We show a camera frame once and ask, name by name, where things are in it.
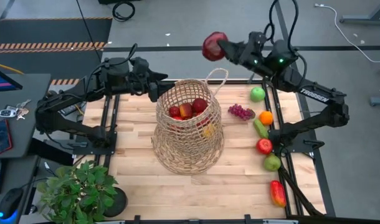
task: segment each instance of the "orange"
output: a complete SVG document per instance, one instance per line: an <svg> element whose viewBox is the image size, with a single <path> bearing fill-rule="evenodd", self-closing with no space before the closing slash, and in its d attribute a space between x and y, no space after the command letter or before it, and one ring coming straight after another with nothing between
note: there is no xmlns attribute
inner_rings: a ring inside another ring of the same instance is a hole
<svg viewBox="0 0 380 224"><path fill-rule="evenodd" d="M263 125L271 125L273 123L273 114L270 111L264 111L259 115L259 120Z"/></svg>

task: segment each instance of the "wooden table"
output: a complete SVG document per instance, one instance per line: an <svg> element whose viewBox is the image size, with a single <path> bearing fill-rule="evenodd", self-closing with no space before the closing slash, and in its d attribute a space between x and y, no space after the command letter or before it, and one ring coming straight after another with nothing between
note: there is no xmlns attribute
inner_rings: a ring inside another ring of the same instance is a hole
<svg viewBox="0 0 380 224"><path fill-rule="evenodd" d="M255 86L225 85L216 95L222 108L224 152L216 165L191 176L168 171L154 155L151 138L157 125L156 103L150 102L147 95L121 95L116 122L117 149L109 173L126 192L128 207L112 219L132 220L135 215L141 215L142 220L242 219L245 214L252 218L285 218L284 209L275 207L270 199L269 183L278 180L278 174L263 168L265 156L255 150L259 137L252 120L242 121L227 112L234 103L249 107L256 114L265 110L264 102L249 100L250 90ZM285 122L299 121L296 95L284 92L278 95ZM103 104L104 99L89 103L83 123L100 125ZM304 154L292 154L292 159L302 192L325 213L312 159ZM292 211L296 213L292 192L288 185L287 188Z"/></svg>

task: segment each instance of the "green apple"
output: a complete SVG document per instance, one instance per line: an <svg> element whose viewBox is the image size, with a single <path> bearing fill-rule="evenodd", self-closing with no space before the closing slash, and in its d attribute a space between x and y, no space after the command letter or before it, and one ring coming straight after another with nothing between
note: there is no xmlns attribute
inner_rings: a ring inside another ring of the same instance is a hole
<svg viewBox="0 0 380 224"><path fill-rule="evenodd" d="M265 158L264 167L269 171L276 171L281 165L280 159L274 154L270 154Z"/></svg>
<svg viewBox="0 0 380 224"><path fill-rule="evenodd" d="M253 102L260 102L265 98L265 91L261 87L255 87L251 90L250 97Z"/></svg>

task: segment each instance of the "cucumber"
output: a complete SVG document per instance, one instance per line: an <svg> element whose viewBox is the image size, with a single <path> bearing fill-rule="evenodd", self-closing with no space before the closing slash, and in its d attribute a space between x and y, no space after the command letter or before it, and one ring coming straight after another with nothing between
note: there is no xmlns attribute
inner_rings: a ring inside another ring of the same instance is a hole
<svg viewBox="0 0 380 224"><path fill-rule="evenodd" d="M257 130L257 132L259 134L259 137L264 138L264 139L268 139L269 138L269 134L267 132L267 129L260 122L259 119L255 119L255 121L254 121L254 128L255 128L255 130Z"/></svg>

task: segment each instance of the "potted plant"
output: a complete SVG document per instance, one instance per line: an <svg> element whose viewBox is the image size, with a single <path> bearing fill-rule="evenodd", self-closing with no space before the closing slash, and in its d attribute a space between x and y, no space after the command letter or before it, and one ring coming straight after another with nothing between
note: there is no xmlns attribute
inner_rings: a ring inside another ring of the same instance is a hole
<svg viewBox="0 0 380 224"><path fill-rule="evenodd" d="M127 197L107 168L94 166L86 161L76 167L60 167L56 177L49 177L37 184L42 193L40 201L49 211L42 214L46 219L64 224L93 224L105 217L119 215L127 205Z"/></svg>

